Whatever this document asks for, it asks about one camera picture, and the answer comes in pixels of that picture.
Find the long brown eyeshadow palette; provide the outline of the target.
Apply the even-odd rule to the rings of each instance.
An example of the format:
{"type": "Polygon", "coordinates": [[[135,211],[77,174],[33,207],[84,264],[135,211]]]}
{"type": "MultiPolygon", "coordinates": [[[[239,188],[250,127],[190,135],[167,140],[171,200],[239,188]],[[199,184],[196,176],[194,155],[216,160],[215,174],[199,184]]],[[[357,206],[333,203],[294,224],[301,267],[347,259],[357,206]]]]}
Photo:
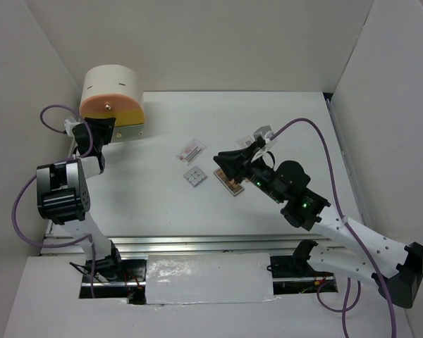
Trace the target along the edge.
{"type": "Polygon", "coordinates": [[[214,171],[214,176],[217,180],[226,188],[226,190],[232,195],[237,196],[244,191],[244,187],[241,184],[230,181],[222,169],[218,168],[214,171]]]}

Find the pink top drawer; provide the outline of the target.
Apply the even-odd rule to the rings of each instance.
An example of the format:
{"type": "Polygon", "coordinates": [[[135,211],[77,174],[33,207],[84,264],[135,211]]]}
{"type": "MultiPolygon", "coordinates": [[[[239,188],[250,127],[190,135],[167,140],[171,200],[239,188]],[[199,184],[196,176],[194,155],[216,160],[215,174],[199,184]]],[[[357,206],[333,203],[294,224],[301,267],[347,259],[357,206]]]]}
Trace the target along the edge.
{"type": "Polygon", "coordinates": [[[139,103],[132,97],[124,94],[98,94],[82,100],[80,113],[82,116],[98,115],[136,109],[139,103]]]}

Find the yellow drawer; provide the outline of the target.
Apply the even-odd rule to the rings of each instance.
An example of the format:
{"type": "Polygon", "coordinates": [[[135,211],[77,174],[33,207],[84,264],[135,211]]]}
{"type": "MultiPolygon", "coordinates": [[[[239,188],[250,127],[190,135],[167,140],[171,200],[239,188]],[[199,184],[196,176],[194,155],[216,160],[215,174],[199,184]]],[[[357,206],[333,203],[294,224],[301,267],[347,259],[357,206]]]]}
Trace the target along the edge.
{"type": "Polygon", "coordinates": [[[116,118],[115,127],[144,125],[145,123],[145,114],[141,108],[116,111],[114,117],[116,118]]]}

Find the white nine-pan palette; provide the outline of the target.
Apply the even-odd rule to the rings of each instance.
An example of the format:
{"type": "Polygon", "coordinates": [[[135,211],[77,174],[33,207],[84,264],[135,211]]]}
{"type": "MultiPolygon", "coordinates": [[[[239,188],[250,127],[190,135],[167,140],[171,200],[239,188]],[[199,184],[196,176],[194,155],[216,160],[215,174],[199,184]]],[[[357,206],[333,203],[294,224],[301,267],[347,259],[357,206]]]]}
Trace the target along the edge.
{"type": "Polygon", "coordinates": [[[192,186],[197,187],[199,184],[204,182],[208,176],[207,174],[200,169],[198,166],[194,166],[189,169],[184,175],[183,178],[192,186]]]}

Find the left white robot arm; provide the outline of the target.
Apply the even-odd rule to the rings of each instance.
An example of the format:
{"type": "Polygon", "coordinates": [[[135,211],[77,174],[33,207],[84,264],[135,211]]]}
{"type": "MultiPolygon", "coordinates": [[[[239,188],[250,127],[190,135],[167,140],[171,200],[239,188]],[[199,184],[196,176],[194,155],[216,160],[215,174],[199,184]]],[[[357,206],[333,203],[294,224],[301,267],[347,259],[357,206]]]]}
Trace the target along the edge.
{"type": "Polygon", "coordinates": [[[105,169],[103,146],[111,142],[115,118],[73,118],[64,121],[65,133],[77,144],[77,155],[36,170],[37,209],[44,219],[60,225],[85,252],[86,271],[109,282],[123,279],[124,263],[115,244],[93,220],[87,179],[105,169]]]}

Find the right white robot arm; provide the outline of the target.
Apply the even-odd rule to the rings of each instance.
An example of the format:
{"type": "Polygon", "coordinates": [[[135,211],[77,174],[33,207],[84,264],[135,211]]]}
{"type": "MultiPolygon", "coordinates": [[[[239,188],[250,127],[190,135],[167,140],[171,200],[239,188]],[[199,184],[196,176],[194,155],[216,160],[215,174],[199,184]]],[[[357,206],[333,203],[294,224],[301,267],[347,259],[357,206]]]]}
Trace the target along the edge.
{"type": "Polygon", "coordinates": [[[423,246],[404,244],[341,216],[327,199],[308,189],[309,175],[296,161],[270,168],[257,157],[259,148],[222,151],[213,157],[224,175],[237,183],[249,180],[278,204],[281,215],[296,228],[320,234],[350,254],[334,253],[312,240],[303,240],[294,251],[293,269],[299,275],[313,270],[346,275],[378,289],[401,308],[412,308],[423,279],[423,246]]]}

